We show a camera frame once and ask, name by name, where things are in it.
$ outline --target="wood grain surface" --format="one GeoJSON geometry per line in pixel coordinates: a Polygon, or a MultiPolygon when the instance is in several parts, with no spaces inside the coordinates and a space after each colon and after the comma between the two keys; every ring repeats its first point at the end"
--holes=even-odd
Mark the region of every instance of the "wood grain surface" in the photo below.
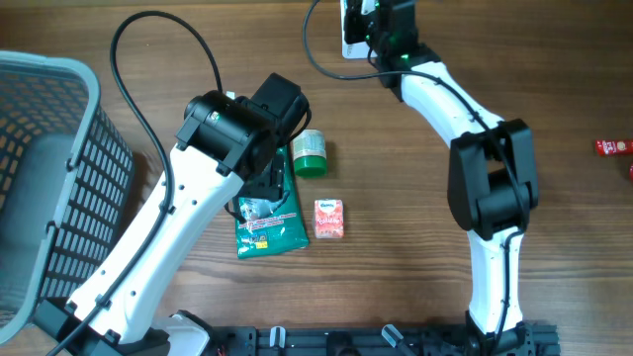
{"type": "MultiPolygon", "coordinates": [[[[339,82],[311,68],[301,47],[307,4],[165,6],[209,42],[224,86],[251,95],[271,73],[302,86],[313,129],[324,132],[330,173],[298,179],[312,234],[313,200],[342,199],[346,236],[311,239],[281,256],[238,260],[233,222],[219,214],[173,279],[160,314],[179,309],[212,325],[379,326],[460,322],[471,298],[470,250],[446,202],[448,150],[430,125],[376,80],[339,82]]],[[[0,46],[68,56],[101,80],[102,106],[136,153],[142,194],[159,173],[145,133],[116,88],[108,52],[115,28],[144,8],[0,10],[0,46]]],[[[631,138],[633,3],[421,1],[420,36],[480,103],[534,132],[540,206],[523,242],[520,302],[528,320],[559,325],[566,355],[630,355],[633,347],[632,158],[596,156],[596,138],[631,138]]],[[[318,61],[341,58],[338,7],[311,24],[318,61]]],[[[215,88],[195,40],[146,19],[119,49],[126,84],[163,144],[174,144],[186,104],[215,88]]],[[[36,329],[0,349],[43,354],[36,329]]]]}

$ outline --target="black cable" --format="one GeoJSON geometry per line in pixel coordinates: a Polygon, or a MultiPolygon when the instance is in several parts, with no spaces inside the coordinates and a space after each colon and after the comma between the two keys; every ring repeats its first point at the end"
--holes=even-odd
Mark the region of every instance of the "black cable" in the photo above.
{"type": "Polygon", "coordinates": [[[147,122],[143,114],[140,112],[140,110],[136,106],[135,101],[130,96],[128,89],[126,88],[125,84],[123,83],[123,80],[121,79],[121,74],[119,73],[119,67],[117,65],[117,45],[119,43],[119,38],[121,37],[121,34],[126,29],[126,27],[132,22],[144,17],[148,17],[148,16],[157,16],[157,17],[162,17],[165,19],[175,21],[176,23],[182,25],[184,28],[189,30],[189,32],[196,37],[200,45],[205,50],[205,53],[207,54],[209,61],[211,62],[211,66],[213,67],[214,74],[216,76],[218,90],[222,92],[222,82],[220,80],[220,73],[218,71],[218,66],[216,65],[216,61],[213,55],[211,54],[211,50],[209,49],[205,41],[202,39],[200,34],[198,34],[198,32],[194,30],[194,28],[192,28],[189,24],[187,24],[182,19],[176,16],[173,16],[171,14],[161,12],[161,11],[143,11],[143,12],[139,12],[137,14],[134,14],[128,17],[125,21],[123,21],[119,25],[119,28],[115,32],[115,35],[112,38],[112,43],[110,45],[110,64],[112,66],[112,74],[115,77],[115,81],[117,82],[119,89],[121,90],[121,94],[123,95],[124,99],[130,106],[132,111],[135,113],[136,118],[138,119],[142,127],[145,129],[145,131],[149,135],[149,139],[151,139],[151,142],[154,144],[156,150],[158,151],[158,155],[160,156],[160,161],[162,163],[163,170],[165,171],[165,196],[159,206],[160,212],[158,213],[158,217],[156,218],[154,225],[151,227],[151,230],[147,234],[147,237],[145,238],[144,242],[142,243],[138,251],[132,257],[128,265],[126,265],[126,268],[121,272],[121,274],[117,277],[117,279],[113,282],[113,284],[108,288],[108,290],[106,291],[106,293],[104,293],[101,299],[97,301],[95,308],[92,311],[90,311],[88,315],[79,323],[79,325],[77,325],[61,342],[59,342],[57,346],[55,346],[52,350],[50,350],[46,354],[46,356],[54,356],[58,354],[59,352],[61,352],[61,350],[66,348],[70,344],[70,342],[72,342],[90,324],[90,322],[101,311],[101,308],[103,308],[110,301],[110,298],[114,295],[114,293],[117,291],[119,286],[123,283],[123,281],[128,277],[132,269],[136,266],[136,264],[138,263],[140,258],[143,256],[143,254],[145,253],[149,245],[152,243],[154,237],[158,233],[158,230],[161,228],[162,223],[167,217],[169,208],[172,205],[173,195],[174,195],[173,193],[174,192],[174,173],[171,167],[171,163],[169,162],[169,158],[167,157],[167,154],[165,153],[164,148],[160,144],[160,140],[158,139],[158,136],[156,136],[156,133],[151,129],[151,126],[149,125],[149,123],[147,122]]]}
{"type": "MultiPolygon", "coordinates": [[[[308,60],[316,68],[316,70],[318,70],[320,73],[330,78],[339,79],[339,80],[361,80],[361,79],[371,79],[371,78],[391,76],[391,75],[415,75],[415,76],[420,76],[420,77],[429,79],[435,82],[437,85],[441,85],[446,90],[448,90],[451,94],[453,94],[455,98],[457,98],[462,103],[462,105],[464,105],[466,110],[473,117],[473,120],[476,121],[484,129],[486,136],[493,143],[493,148],[495,149],[497,158],[503,163],[503,166],[505,167],[505,172],[512,186],[512,191],[514,192],[514,198],[516,199],[516,204],[520,209],[521,221],[519,223],[518,231],[512,233],[505,240],[505,244],[502,246],[502,248],[505,251],[504,299],[503,301],[501,301],[503,303],[503,311],[501,313],[501,319],[499,323],[499,329],[497,331],[496,338],[495,338],[495,344],[494,344],[494,347],[491,349],[491,354],[492,354],[494,350],[497,348],[501,334],[503,333],[505,319],[507,318],[507,311],[509,309],[509,246],[513,238],[515,238],[518,235],[523,234],[527,230],[527,225],[529,223],[528,211],[527,211],[527,208],[521,202],[521,195],[520,195],[518,183],[516,181],[516,177],[514,176],[514,173],[512,172],[512,170],[510,169],[509,161],[507,160],[507,157],[505,156],[505,153],[503,152],[503,148],[501,147],[501,144],[499,143],[499,139],[495,136],[495,133],[488,127],[488,125],[486,125],[484,120],[482,120],[482,117],[480,116],[480,114],[475,109],[473,109],[470,103],[468,103],[468,101],[466,101],[466,99],[464,99],[464,97],[459,92],[457,92],[455,88],[453,88],[449,84],[446,84],[444,80],[442,80],[439,77],[436,77],[427,73],[415,72],[415,71],[409,71],[409,70],[395,70],[395,71],[360,74],[360,75],[340,75],[340,74],[333,73],[323,68],[322,66],[320,66],[315,61],[315,58],[313,57],[313,54],[310,51],[310,47],[308,46],[308,22],[310,19],[310,15],[312,14],[313,10],[315,9],[315,6],[318,4],[319,1],[320,0],[314,0],[313,4],[308,9],[308,13],[306,13],[306,17],[304,18],[304,23],[302,25],[302,40],[304,44],[304,50],[306,51],[308,60]]],[[[371,48],[369,50],[367,60],[370,64],[372,64],[372,66],[376,67],[375,64],[372,63],[371,61],[371,48]]]]}

